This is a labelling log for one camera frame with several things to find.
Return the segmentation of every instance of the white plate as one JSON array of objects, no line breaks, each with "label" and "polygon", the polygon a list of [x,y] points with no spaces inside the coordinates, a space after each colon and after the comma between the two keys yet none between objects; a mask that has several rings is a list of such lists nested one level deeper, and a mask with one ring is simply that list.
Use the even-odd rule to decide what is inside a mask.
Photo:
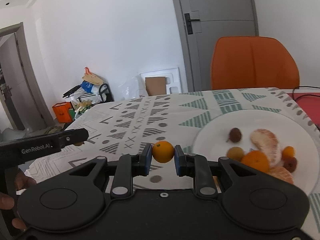
[{"label": "white plate", "polygon": [[[226,142],[232,128],[238,127],[242,133],[239,143]],[[296,150],[298,166],[292,174],[294,184],[309,194],[317,182],[319,156],[310,135],[290,118],[263,110],[242,110],[221,115],[209,122],[197,135],[193,152],[204,155],[209,161],[217,161],[234,146],[245,152],[257,149],[250,141],[250,134],[256,129],[273,132],[281,148],[293,146]]]}]

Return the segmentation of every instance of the orange box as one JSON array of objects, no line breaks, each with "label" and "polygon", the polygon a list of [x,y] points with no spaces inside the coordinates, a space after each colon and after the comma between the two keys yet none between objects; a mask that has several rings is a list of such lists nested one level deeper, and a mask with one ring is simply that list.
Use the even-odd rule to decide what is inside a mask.
[{"label": "orange box", "polygon": [[69,109],[71,108],[72,105],[70,102],[58,103],[52,107],[59,123],[73,122],[73,119],[69,114]]}]

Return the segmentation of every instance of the red mat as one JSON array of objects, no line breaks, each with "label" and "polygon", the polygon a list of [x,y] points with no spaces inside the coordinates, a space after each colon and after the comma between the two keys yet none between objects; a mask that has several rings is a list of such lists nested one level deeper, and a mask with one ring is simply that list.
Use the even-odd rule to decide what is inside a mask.
[{"label": "red mat", "polygon": [[[298,93],[294,92],[294,97],[297,98],[302,95],[318,95],[320,93]],[[317,97],[303,97],[298,99],[298,105],[307,113],[307,115],[311,118],[311,120],[319,125],[320,124],[320,98]]]}]

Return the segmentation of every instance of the red bag handle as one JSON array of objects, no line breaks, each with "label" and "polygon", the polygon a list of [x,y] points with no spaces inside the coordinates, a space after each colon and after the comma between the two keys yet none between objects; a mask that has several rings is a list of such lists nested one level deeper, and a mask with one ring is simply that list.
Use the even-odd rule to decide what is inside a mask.
[{"label": "red bag handle", "polygon": [[88,67],[85,67],[84,69],[85,69],[85,73],[87,75],[92,75],[92,73],[90,72],[90,69]]}]

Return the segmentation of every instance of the small orange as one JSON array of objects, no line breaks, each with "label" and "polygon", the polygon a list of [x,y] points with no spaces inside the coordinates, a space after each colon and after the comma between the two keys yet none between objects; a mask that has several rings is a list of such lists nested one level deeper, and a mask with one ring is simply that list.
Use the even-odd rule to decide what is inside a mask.
[{"label": "small orange", "polygon": [[152,147],[152,156],[159,163],[167,163],[174,156],[174,147],[167,141],[159,141]]},{"label": "small orange", "polygon": [[294,157],[296,155],[296,150],[292,146],[287,146],[282,150],[282,159],[288,157]]},{"label": "small orange", "polygon": [[241,163],[258,171],[268,172],[269,161],[267,156],[260,151],[252,151],[243,156]]}]

